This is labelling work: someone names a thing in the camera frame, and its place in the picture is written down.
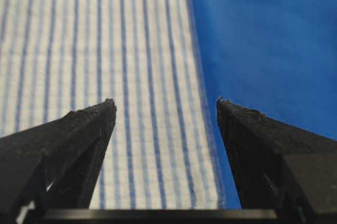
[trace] striped fabric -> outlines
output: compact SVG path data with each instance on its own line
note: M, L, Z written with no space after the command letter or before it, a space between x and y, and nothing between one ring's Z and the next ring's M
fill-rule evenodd
M0 135L103 101L92 208L223 208L189 0L0 0Z

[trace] woven fabric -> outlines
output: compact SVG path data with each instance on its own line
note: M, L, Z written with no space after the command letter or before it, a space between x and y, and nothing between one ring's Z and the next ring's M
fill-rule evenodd
M189 0L0 0L0 135L113 98L92 208L225 205Z

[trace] black bar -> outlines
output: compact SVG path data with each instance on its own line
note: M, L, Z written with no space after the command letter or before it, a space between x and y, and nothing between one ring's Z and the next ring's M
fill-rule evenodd
M25 224L52 223L116 223L159 220L200 220L222 223L279 223L274 210L86 210L51 209L41 217L34 217L34 211L28 214Z

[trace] blue background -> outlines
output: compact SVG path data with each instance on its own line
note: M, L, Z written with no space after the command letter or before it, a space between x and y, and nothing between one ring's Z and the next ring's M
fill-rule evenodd
M216 100L337 139L337 0L192 0L226 189L240 207Z

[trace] blue stripe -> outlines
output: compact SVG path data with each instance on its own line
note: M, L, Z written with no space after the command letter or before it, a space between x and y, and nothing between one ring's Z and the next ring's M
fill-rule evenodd
M180 192L180 183L177 174L177 167L175 163L175 151L173 145L173 137L172 137L172 126L170 121L170 111L169 111L169 101L167 100L167 91L166 91L166 79L165 79L165 62L163 56L163 45L162 45L162 36L160 29L160 21L159 21L159 13L158 13L158 0L154 0L154 10L155 10L155 24L156 24L156 33L158 38L158 50L160 56L160 79L161 79L161 87L163 93L163 108L165 114L165 126L167 131L167 140L169 146L170 153L170 161L171 161L171 170L173 174L173 184L174 184L174 193L176 198L176 206L178 209L181 208L181 192Z
M114 57L114 39L113 39L113 0L109 0L109 58L110 58L110 94L114 98L116 93L115 85L115 57ZM115 198L115 209L121 208L121 192L120 192L120 178L118 176L118 142L117 142L117 131L118 127L114 128L111 138L112 144L112 159L113 159L113 169L114 169L114 198Z
M204 165L204 157L201 152L201 145L200 145L200 136L199 136L199 130L197 127L197 119L196 119L196 113L195 113L195 105L194 105L194 97L192 94L192 87L191 87L191 80L190 80L190 74L189 74L189 66L187 64L187 53L186 53L186 42L185 42L185 36L184 36L184 30L183 30L183 22L182 22L182 14L180 9L180 0L176 0L177 3L177 15L178 15L178 24L179 24L179 34L180 34L180 41L182 43L182 51L183 51L183 57L184 57L184 69L185 69L185 79L186 79L186 85L187 85L187 96L188 96L188 104L190 107L190 111L192 114L192 124L194 129L194 139L196 142L196 152L197 152L197 158L200 165L200 174L202 176L202 183L204 184L205 189L205 200L206 200L206 206L209 207L211 203L211 197L209 192L209 184L206 177L206 169Z
M0 124L1 127L1 136L4 135L6 123L7 123L7 108L8 108L8 96L9 96L9 89L10 89L10 80L12 78L12 68L13 68L13 55L14 55L14 49L15 49L15 43L17 35L17 29L18 29L18 21L20 17L20 10L21 10L21 1L17 0L16 7L15 7L15 14L14 14L14 32L12 34L12 40L11 40L11 47L9 49L9 55L8 55L8 65L7 65L7 73L5 75L5 95L3 96L3 106L2 106L2 121Z
M74 7L75 22L74 22L74 38L72 48L72 80L70 86L70 108L76 109L76 61L77 61L77 31L78 31L78 0L75 0Z
M90 1L85 2L85 45L84 45L84 107L89 105L89 43L90 43Z
M130 130L130 115L128 107L128 90L127 90L127 54L126 54L126 30L125 30L125 13L124 0L120 1L121 10L121 35L122 35L122 61L123 61L123 98L124 98L124 122L125 122L125 137L126 137L126 154L127 154L127 171L128 171L128 186L130 190L131 209L136 208L136 194L133 177L132 164L132 144Z
M150 47L150 31L148 29L147 0L143 0L143 12L144 12L144 29L145 29L146 57L147 57L147 77L148 77L148 88L150 91L150 106L151 106L154 151L155 151L155 159L156 159L156 166L157 166L159 191L160 191L160 197L161 197L161 206L162 206L162 209L165 209L166 208L166 195L164 191L162 163L161 163L161 157L160 157L158 128L157 128L156 110L155 110L155 102L154 102L155 97L154 97L153 78L152 78L152 55L151 55L151 47Z
M49 107L49 89L50 89L50 81L51 81L51 59L52 59L52 46L54 41L54 29L55 29L55 13L56 13L56 0L52 0L51 7L51 27L49 33L49 43L47 50L47 62L46 62L46 76L45 76L45 93L44 93L44 115L43 122L46 123L48 121L48 107Z
M9 9L9 1L10 0L5 0L4 12L2 13L2 18L1 18L1 33L0 33L0 46L2 45L2 42L5 39L6 26L7 26L7 16L8 16L8 9Z
M141 160L143 169L144 180L144 192L145 192L145 205L147 209L151 208L151 193L150 183L148 180L148 167L146 162L146 148L145 148L145 135L144 135L144 123L143 123L143 102L142 102L142 82L141 82L141 70L140 70L140 58L138 47L138 29L137 29L137 8L136 0L132 0L132 23L133 23L133 41L134 41L134 62L136 72L136 91L137 91L137 115L138 115L138 127L141 140Z
M102 101L102 55L101 55L101 35L102 35L102 10L101 0L97 0L97 102ZM105 208L105 183L104 164L100 173L100 208Z
M217 159L218 155L215 149L215 140L213 136L213 129L212 129L212 123L210 119L209 114L209 108L208 108L208 102L206 97L206 91L205 91L205 85L204 85L204 75L202 72L202 61L200 58L199 48L197 44L197 36L196 36L196 30L194 26L194 16L193 16L193 8L192 8L192 0L186 0L187 4L187 12L189 15L189 25L190 25L190 31L192 33L192 43L193 43L193 55L195 57L195 68L198 76L198 84L199 84L199 95L202 102L202 113L203 113L203 119L205 123L205 130L207 133L207 140L209 143L209 149L210 149L210 155L212 159L212 166L213 166L213 172L214 172L214 181L216 184L216 190L218 194L218 203L217 206L219 209L225 208L225 200L224 200L224 188L223 183L221 180L221 170L219 167L219 160Z
M33 78L31 83L31 96L29 102L29 127L33 127L34 125L34 113L35 113L35 93L36 93L36 76L37 76L37 67L38 61L37 58L40 55L39 49L41 45L41 38L44 29L44 4L45 0L40 0L39 2L39 10L38 10L38 28L37 28L37 38L34 47L34 58L33 58Z
M17 103L16 103L16 116L15 116L15 131L20 129L20 115L21 115L21 102L22 102L22 89L23 89L23 80L26 66L26 55L27 55L27 45L29 41L29 32L31 31L31 15L32 15L32 5L33 0L28 0L28 15L26 20L25 28L25 39L22 49L21 65L20 65L20 76L19 84L17 91Z
M193 185L193 178L191 174L191 165L190 165L190 158L189 158L189 149L187 146L186 141L186 132L185 132L185 122L183 118L183 111L181 106L180 100L180 91L178 86L178 79L177 79L177 69L176 69L176 62L175 62L175 50L173 44L173 35L171 29L171 13L170 13L170 4L169 0L165 0L165 7L166 7L166 17L167 17L167 32L169 35L169 44L170 44L170 52L171 52L171 64L172 64L172 75L173 75L173 84L174 84L174 94L175 94L175 101L177 105L177 112L178 112L178 119L179 119L179 126L180 132L182 137L182 145L183 145L183 153L184 153L184 162L186 168L186 175L187 175L187 182L189 184L189 191L191 194L191 208L195 207L196 198L195 198L195 191Z
M63 0L62 13L62 35L60 46L60 60L58 64L58 81L57 81L57 117L62 116L62 99L63 99L63 72L64 72L64 54L65 54L65 37L67 34L68 24L68 0Z

